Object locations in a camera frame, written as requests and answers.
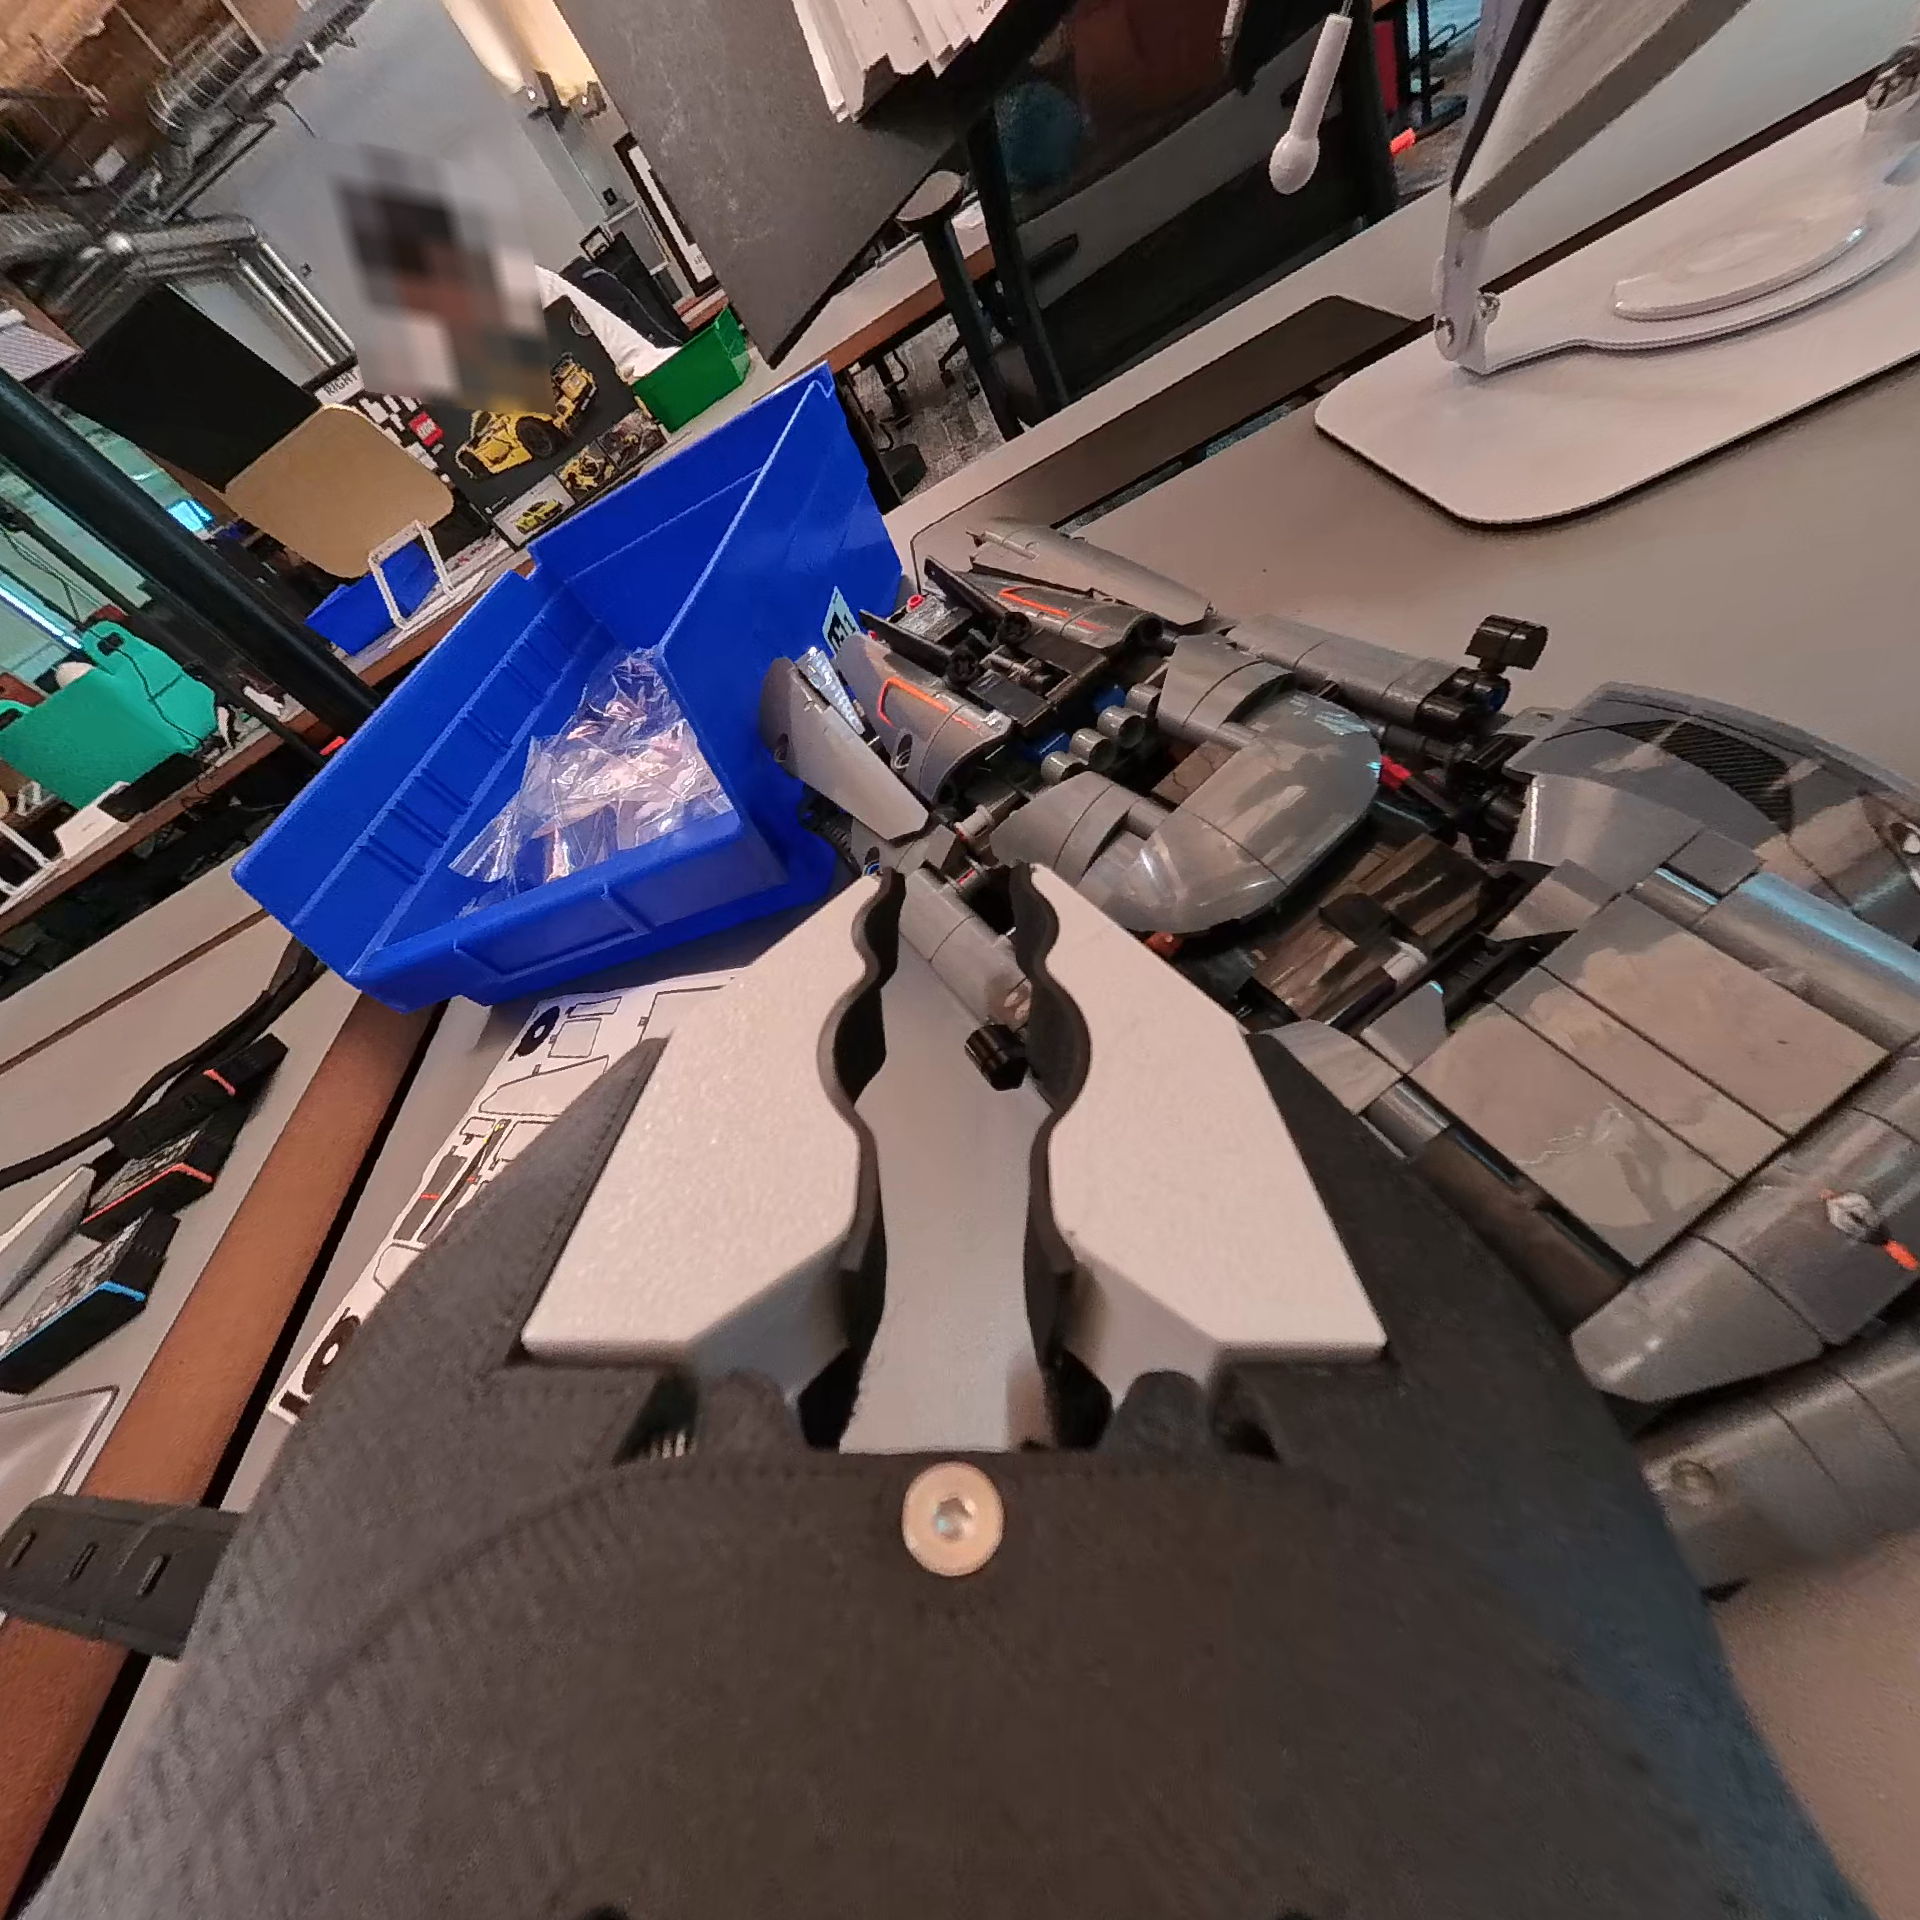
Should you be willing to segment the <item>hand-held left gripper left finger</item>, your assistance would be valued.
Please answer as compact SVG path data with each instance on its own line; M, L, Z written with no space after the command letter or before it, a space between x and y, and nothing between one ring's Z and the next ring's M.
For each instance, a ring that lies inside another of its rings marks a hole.
M905 880L852 882L676 1014L597 1171L520 1346L758 1375L809 1444L841 1444L884 1304L859 1093L884 1062Z

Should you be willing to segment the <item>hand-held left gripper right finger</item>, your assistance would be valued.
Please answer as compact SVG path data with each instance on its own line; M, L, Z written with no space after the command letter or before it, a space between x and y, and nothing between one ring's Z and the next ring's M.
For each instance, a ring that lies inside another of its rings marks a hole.
M1023 1308L1051 1396L1377 1360L1381 1315L1237 1020L1057 874L1016 867L1009 898L1046 1104Z

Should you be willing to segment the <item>grey lego car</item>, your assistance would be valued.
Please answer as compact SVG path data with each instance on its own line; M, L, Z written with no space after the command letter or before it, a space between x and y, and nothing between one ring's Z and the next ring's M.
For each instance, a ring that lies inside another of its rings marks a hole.
M1614 1403L1710 1592L1917 1516L1915 787L1727 704L1509 710L1462 661L996 518L832 599L758 738L1000 1084L1046 869L1279 1039L1509 1266Z

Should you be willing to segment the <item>black lego box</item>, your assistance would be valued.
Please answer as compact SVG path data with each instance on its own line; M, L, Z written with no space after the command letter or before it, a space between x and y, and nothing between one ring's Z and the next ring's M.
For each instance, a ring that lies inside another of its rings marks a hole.
M667 448L667 430L633 392L576 300L543 310L543 407L435 408L435 466L499 538L523 548L617 490Z

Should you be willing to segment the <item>white sticker sheet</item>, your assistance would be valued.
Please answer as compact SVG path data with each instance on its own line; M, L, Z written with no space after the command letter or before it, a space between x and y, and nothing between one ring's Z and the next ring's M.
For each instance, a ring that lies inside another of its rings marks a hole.
M359 1280L294 1357L272 1399L272 1418L300 1424L356 1330L407 1268L468 1208L585 1091L644 1039L670 1031L732 968L676 974L655 983L542 999L476 1093L440 1151L415 1184Z

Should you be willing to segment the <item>black battery red stripe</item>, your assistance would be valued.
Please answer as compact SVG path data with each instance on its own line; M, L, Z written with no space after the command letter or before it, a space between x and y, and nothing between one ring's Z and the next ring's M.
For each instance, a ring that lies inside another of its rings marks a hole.
M212 1115L189 1134L129 1158L103 1176L76 1232L89 1240L109 1240L147 1214L175 1216L195 1205L219 1182L241 1126L239 1114Z

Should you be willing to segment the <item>blue plastic bin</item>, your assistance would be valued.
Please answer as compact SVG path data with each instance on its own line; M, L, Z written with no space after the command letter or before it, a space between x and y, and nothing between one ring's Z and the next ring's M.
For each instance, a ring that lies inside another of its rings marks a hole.
M832 885L801 782L761 741L776 661L833 605L889 608L900 566L815 367L534 539L230 867L359 992L414 1012L561 989ZM529 742L620 656L655 654L732 814L470 904L455 858L520 782Z

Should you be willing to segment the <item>black battery blue stripe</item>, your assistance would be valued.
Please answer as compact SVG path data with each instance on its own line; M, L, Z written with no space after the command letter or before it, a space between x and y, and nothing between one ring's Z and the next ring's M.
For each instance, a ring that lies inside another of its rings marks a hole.
M179 1221L148 1211L54 1272L1 1346L1 1392L30 1394L136 1319L159 1278Z

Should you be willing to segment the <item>small blue bin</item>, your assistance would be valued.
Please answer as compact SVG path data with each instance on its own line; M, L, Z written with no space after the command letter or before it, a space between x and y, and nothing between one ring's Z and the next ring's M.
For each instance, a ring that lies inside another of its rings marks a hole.
M453 573L440 599L428 604L405 624L393 627L389 613L379 604L375 583L363 575L332 592L307 618L312 634L323 635L341 656L371 662L422 634L440 618L456 618L468 611L496 580L515 571L516 565L496 560L491 566L468 566L467 573Z

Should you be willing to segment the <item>teal chair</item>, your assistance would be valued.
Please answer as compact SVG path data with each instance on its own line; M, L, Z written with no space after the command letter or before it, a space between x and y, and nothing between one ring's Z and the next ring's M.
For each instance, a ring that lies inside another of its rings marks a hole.
M1 764L85 808L173 758L197 760L219 732L212 688L117 622L79 637L87 671L37 704L1 702Z

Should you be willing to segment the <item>tan round board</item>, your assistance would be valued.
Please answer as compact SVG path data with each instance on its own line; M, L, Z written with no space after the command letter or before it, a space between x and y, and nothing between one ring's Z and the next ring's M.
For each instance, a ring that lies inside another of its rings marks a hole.
M337 580L371 555L443 520L455 495L365 414L327 403L241 468L219 499L230 517Z

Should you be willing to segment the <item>black metal pole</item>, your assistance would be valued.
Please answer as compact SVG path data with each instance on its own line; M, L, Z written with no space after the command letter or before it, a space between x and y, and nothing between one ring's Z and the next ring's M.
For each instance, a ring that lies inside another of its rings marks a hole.
M371 720L376 693L320 635L207 554L11 372L1 372L1 456L336 736Z

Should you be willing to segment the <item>white monitor stand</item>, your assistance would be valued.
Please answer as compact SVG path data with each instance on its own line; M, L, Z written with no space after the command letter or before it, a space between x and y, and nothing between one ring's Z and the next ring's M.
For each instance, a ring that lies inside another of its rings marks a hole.
M1851 103L1512 285L1476 364L1409 343L1311 421L1456 520L1568 518L1911 364L1915 235L1915 103Z

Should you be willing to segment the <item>large black board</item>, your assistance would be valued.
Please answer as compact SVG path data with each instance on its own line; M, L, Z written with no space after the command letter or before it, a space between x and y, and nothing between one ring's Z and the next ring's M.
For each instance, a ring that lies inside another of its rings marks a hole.
M597 77L769 365L1063 18L1005 4L942 75L830 110L787 3L560 3Z

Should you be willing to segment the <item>white hanging tool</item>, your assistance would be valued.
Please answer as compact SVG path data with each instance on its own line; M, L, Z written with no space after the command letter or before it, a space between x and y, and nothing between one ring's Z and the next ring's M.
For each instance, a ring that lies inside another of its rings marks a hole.
M1351 4L1331 11L1319 27L1286 128L1265 164L1265 179L1279 196L1289 199L1300 194L1317 172L1320 160L1320 126L1327 116L1351 34Z

